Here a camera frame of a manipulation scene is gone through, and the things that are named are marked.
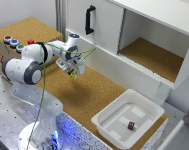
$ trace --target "cardboard box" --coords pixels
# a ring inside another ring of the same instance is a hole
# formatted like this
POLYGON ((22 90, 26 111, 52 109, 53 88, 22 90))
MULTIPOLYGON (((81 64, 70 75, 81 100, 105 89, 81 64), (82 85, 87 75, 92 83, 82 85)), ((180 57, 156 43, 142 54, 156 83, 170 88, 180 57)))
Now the cardboard box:
MULTIPOLYGON (((21 55, 16 52, 15 49, 10 48, 9 45, 4 44, 4 36, 11 35, 14 39, 19 40, 20 44, 28 45, 28 39, 34 39, 35 42, 47 42, 55 38, 63 40, 63 35, 42 23, 34 17, 30 17, 19 22, 13 23, 9 26, 0 29, 0 74, 2 73, 2 63, 6 58, 21 58, 21 55)), ((54 56, 53 59, 46 64, 49 66, 57 59, 54 56)))

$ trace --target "handle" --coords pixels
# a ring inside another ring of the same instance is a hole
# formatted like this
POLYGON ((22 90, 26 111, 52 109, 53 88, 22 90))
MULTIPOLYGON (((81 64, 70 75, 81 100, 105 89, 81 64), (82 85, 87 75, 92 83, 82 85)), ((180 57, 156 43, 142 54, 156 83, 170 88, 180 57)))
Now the handle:
POLYGON ((86 27, 85 27, 85 29, 86 29, 87 35, 94 32, 94 30, 90 28, 90 20, 91 20, 90 12, 93 10, 95 10, 95 7, 91 5, 90 8, 88 8, 86 11, 86 27))

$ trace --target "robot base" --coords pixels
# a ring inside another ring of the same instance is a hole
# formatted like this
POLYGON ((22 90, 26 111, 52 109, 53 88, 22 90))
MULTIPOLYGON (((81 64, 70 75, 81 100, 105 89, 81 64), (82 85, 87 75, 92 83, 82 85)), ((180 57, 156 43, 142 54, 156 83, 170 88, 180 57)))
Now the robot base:
MULTIPOLYGON (((31 134, 33 125, 34 125, 34 123, 29 124, 20 132, 19 137, 18 137, 18 150, 26 150, 27 149, 28 139, 31 134)), ((58 141, 59 150, 60 150, 63 145, 64 140, 63 140, 63 138, 58 138, 57 141, 58 141)), ((28 150, 51 150, 51 148, 45 147, 45 149, 43 149, 43 147, 41 145, 39 147, 36 147, 36 145, 33 142, 30 142, 28 150)))

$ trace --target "cork shelf lining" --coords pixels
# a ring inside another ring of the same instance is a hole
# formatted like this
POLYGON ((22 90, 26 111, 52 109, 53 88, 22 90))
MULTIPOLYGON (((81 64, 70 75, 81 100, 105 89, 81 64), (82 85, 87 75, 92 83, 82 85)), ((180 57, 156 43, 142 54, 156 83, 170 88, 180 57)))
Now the cork shelf lining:
POLYGON ((160 76, 175 82, 184 58, 177 56, 143 38, 139 38, 121 51, 120 54, 132 59, 160 76))
MULTIPOLYGON (((43 82, 42 77, 38 86, 42 88, 43 82)), ((125 89, 89 67, 74 80, 56 64, 52 64, 46 68, 46 90, 63 103, 66 113, 117 150, 99 134, 91 118, 124 93, 125 89)), ((139 150, 166 119, 167 115, 164 114, 130 150, 139 150)))

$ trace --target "white wall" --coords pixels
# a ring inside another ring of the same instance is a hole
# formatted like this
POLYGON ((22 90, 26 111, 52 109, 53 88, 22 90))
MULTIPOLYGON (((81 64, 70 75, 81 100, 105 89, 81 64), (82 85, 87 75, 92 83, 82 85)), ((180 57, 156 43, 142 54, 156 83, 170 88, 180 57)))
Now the white wall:
POLYGON ((56 29, 55 0, 0 0, 0 28, 30 16, 56 29))
POLYGON ((189 109, 189 76, 177 89, 171 91, 167 102, 183 112, 189 109))

